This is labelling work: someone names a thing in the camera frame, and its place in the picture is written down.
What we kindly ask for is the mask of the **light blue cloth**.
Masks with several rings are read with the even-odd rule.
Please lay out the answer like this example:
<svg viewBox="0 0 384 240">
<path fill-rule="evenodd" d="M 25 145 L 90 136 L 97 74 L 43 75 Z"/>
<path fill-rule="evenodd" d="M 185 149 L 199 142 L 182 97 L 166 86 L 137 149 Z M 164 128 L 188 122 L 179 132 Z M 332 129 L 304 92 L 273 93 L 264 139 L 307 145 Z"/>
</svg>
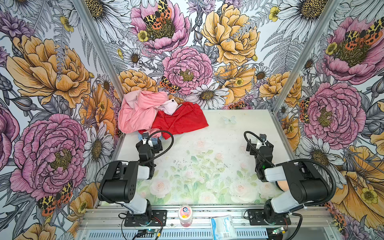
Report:
<svg viewBox="0 0 384 240">
<path fill-rule="evenodd" d="M 139 138 L 139 143 L 149 144 L 151 147 L 157 147 L 161 143 L 160 139 L 154 136 L 152 136 L 151 138 L 148 138 L 146 141 L 142 140 L 142 134 L 139 134 L 138 138 Z"/>
</svg>

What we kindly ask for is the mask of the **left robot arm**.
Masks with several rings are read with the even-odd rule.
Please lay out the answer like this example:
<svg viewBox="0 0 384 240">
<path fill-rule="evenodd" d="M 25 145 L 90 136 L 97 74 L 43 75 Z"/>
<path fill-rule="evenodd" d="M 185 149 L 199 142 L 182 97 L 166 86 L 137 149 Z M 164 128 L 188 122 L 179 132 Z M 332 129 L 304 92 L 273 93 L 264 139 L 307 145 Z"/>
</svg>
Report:
<svg viewBox="0 0 384 240">
<path fill-rule="evenodd" d="M 98 189 L 98 198 L 107 203 L 119 204 L 127 209 L 126 227 L 148 226 L 153 219 L 149 200 L 136 193 L 139 180 L 150 180 L 154 176 L 154 158 L 163 150 L 160 139 L 142 140 L 136 144 L 139 160 L 131 162 L 113 161 Z"/>
</svg>

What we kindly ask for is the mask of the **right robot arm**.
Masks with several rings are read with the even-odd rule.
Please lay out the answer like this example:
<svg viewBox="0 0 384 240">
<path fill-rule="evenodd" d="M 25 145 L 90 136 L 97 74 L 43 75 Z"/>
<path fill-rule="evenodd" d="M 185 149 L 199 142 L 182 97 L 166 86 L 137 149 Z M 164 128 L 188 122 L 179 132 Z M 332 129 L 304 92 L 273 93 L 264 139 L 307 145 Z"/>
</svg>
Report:
<svg viewBox="0 0 384 240">
<path fill-rule="evenodd" d="M 247 140 L 247 152 L 255 157 L 255 172 L 263 183 L 287 183 L 288 190 L 265 202 L 262 209 L 247 210 L 252 226 L 289 225 L 289 215 L 310 204 L 321 205 L 335 194 L 333 174 L 313 160 L 298 159 L 280 164 L 272 163 L 273 145 Z"/>
</svg>

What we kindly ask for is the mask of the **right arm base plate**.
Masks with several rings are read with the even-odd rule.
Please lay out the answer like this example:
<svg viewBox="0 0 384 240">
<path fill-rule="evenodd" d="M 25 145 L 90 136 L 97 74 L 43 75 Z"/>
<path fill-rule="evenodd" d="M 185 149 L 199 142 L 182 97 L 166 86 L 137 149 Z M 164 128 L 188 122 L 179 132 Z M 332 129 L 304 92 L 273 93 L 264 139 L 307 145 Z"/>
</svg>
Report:
<svg viewBox="0 0 384 240">
<path fill-rule="evenodd" d="M 291 220 L 288 214 L 271 214 L 265 213 L 261 209 L 248 209 L 244 218 L 249 220 L 251 226 L 263 225 L 291 225 Z"/>
</svg>

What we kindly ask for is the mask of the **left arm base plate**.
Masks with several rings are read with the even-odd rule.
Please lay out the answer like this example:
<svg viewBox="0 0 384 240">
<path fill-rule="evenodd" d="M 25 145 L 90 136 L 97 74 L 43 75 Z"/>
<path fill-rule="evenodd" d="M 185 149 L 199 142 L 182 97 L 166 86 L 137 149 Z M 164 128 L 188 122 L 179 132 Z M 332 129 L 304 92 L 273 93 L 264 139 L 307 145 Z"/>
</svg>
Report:
<svg viewBox="0 0 384 240">
<path fill-rule="evenodd" d="M 124 220 L 124 227 L 164 227 L 167 222 L 166 210 L 151 210 L 141 215 L 128 216 Z"/>
</svg>

